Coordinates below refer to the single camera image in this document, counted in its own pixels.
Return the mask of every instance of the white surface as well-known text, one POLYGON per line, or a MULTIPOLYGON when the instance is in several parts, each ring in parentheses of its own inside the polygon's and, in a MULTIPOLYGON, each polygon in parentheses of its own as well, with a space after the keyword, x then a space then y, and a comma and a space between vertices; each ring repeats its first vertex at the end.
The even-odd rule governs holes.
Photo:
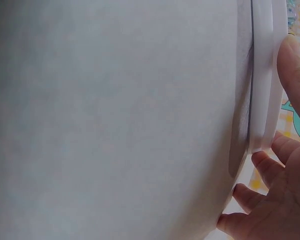
POLYGON ((250 115, 250 152, 270 148, 283 89, 277 72, 280 44, 288 35, 285 0, 253 0, 254 66, 250 115))
POLYGON ((234 182, 236 3, 0 1, 0 240, 215 227, 234 182))

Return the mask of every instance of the finger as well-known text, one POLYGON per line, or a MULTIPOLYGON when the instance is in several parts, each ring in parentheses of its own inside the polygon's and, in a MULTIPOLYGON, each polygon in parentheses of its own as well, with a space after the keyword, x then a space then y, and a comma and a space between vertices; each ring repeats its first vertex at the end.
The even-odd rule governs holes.
POLYGON ((277 70, 288 98, 300 116, 300 56, 299 44, 292 35, 287 36, 279 49, 277 70))
POLYGON ((217 223, 217 228, 235 238, 241 235, 240 224, 245 220, 246 214, 244 213, 232 213, 232 214, 222 214, 217 223))
POLYGON ((266 196, 252 191, 244 184, 237 184, 235 186, 233 197, 247 214, 251 213, 266 198, 266 196))
POLYGON ((276 132, 271 148, 279 160, 286 165, 291 154, 300 148, 300 142, 276 132))
POLYGON ((285 170, 280 163, 270 158, 264 151, 253 154, 252 162, 268 189, 270 189, 276 176, 285 170))

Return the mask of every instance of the skin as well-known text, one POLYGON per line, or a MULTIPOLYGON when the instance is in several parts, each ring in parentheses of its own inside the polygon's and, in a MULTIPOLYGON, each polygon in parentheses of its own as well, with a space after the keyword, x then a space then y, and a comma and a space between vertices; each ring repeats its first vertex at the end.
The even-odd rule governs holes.
MULTIPOLYGON (((300 116, 299 45, 291 35, 282 42, 277 69, 281 84, 300 116)), ((245 213, 222 214, 217 227, 235 240, 300 240, 300 142, 275 135, 272 150, 281 163, 260 151, 252 162, 268 194, 262 195, 243 184, 233 197, 245 213)))

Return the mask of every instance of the cartoon print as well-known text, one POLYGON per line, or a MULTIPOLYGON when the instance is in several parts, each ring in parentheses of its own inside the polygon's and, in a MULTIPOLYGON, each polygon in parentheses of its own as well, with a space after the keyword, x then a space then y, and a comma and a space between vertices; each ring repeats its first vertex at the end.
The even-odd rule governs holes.
POLYGON ((296 113, 295 109, 292 107, 290 101, 287 101, 286 104, 283 104, 282 107, 281 107, 281 109, 293 112, 293 124, 294 124, 294 128, 295 128, 296 133, 300 137, 300 117, 296 113))

